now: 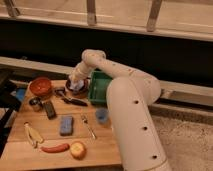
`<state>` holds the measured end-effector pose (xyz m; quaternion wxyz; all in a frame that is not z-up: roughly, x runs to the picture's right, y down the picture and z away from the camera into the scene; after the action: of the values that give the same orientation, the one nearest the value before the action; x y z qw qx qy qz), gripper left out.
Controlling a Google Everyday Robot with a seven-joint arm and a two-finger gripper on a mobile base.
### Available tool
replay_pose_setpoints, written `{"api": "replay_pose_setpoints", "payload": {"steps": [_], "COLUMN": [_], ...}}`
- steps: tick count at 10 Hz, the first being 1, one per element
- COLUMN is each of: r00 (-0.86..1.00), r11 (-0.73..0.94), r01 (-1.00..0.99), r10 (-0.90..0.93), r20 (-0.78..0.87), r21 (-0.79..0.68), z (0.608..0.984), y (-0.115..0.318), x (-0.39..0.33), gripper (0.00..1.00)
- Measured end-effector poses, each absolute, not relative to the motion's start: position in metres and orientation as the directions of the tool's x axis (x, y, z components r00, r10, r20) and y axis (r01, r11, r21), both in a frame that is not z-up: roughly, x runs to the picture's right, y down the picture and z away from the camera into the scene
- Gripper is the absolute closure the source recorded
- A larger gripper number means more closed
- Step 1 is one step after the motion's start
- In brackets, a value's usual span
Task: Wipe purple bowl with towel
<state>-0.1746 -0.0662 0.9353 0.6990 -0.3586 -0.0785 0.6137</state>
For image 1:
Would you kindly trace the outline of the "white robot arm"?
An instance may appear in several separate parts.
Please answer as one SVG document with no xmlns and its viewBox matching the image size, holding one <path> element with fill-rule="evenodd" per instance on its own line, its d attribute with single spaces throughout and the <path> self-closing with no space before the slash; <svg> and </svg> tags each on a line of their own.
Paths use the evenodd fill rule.
<svg viewBox="0 0 213 171">
<path fill-rule="evenodd" d="M 161 95 L 159 80 L 92 49 L 82 52 L 69 80 L 85 79 L 96 68 L 112 78 L 106 100 L 124 170 L 172 171 L 148 109 Z"/>
</svg>

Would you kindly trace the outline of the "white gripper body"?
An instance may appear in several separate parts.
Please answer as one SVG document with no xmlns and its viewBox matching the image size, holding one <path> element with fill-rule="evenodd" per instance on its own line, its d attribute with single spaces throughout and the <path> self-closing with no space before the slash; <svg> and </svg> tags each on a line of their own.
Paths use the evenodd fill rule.
<svg viewBox="0 0 213 171">
<path fill-rule="evenodd" d="M 83 80 L 88 76 L 88 67 L 84 63 L 78 63 L 69 76 L 72 83 Z"/>
</svg>

